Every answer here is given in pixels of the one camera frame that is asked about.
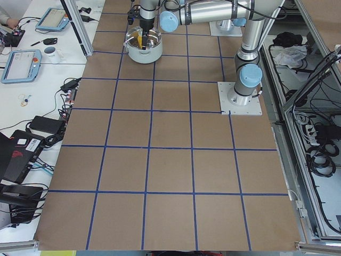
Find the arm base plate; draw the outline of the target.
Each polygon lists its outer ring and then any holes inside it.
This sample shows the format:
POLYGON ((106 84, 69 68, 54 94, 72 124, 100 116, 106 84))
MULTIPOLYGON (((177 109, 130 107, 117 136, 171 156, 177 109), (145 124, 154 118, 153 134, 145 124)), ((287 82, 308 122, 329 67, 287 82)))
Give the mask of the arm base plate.
POLYGON ((240 96, 234 90, 235 82, 218 82, 218 94, 220 100, 220 108, 222 115, 238 115, 238 116, 261 116, 262 109, 254 89, 252 95, 240 96))
POLYGON ((231 20, 211 21, 209 26, 211 36, 242 37, 241 28, 235 26, 231 20))

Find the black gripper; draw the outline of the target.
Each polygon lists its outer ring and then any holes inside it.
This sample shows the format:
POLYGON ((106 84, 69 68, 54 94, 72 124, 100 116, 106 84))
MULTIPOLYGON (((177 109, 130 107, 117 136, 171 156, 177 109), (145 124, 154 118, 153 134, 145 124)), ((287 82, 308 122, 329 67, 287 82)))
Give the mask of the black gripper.
MULTIPOLYGON (((133 6, 127 12, 127 22, 131 26, 135 20, 140 21, 142 29, 152 29, 155 21, 155 8, 147 8, 143 6, 133 6)), ((142 32, 142 49, 146 50, 148 42, 148 32, 142 32)))

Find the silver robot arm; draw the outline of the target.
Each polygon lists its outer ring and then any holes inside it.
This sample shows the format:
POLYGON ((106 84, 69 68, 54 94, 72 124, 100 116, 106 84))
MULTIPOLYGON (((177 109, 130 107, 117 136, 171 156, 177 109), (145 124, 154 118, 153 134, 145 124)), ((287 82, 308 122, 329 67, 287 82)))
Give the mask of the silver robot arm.
POLYGON ((139 21, 142 49, 154 28, 155 19, 164 32, 173 32, 181 25, 231 22, 243 27, 240 47, 234 63, 236 82, 229 89, 227 99, 235 106, 246 106, 256 95, 254 91, 262 79, 257 65, 258 52, 264 38, 278 19, 283 1, 140 1, 127 12, 127 21, 139 21))

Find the person's hand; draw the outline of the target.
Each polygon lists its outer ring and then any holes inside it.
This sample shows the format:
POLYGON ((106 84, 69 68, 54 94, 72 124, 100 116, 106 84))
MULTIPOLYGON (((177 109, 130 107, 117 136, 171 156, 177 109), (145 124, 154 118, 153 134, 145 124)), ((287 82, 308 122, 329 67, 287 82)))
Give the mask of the person's hand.
POLYGON ((6 25, 10 28, 15 28, 17 27, 19 24, 19 20, 18 19, 13 19, 13 18, 8 18, 6 21, 6 25))

